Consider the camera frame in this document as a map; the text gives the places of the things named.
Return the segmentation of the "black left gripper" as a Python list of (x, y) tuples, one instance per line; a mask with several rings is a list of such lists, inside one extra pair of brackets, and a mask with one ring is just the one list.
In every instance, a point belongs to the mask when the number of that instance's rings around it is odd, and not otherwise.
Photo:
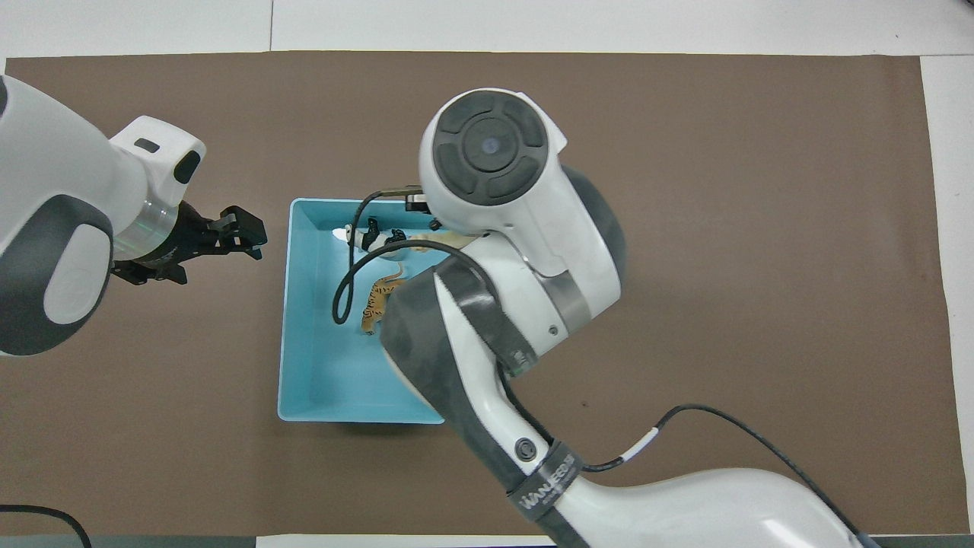
[(187, 284), (186, 271), (181, 263), (202, 254), (216, 254), (217, 247), (227, 236), (228, 253), (244, 253), (250, 259), (263, 259), (262, 247), (267, 244), (262, 219), (238, 205), (230, 205), (220, 218), (200, 215), (188, 202), (181, 202), (173, 230), (159, 247), (134, 260), (115, 260), (113, 275), (129, 284), (144, 285), (150, 280)]

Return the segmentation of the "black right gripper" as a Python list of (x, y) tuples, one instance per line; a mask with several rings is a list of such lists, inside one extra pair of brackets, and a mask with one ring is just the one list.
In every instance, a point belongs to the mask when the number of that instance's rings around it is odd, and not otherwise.
[(435, 218), (434, 214), (429, 208), (427, 201), (427, 195), (424, 193), (413, 193), (405, 196), (405, 212), (411, 212), (411, 214), (422, 214), (427, 215), (429, 218), (428, 229), (431, 231), (439, 231), (442, 229), (442, 223), (438, 218)]

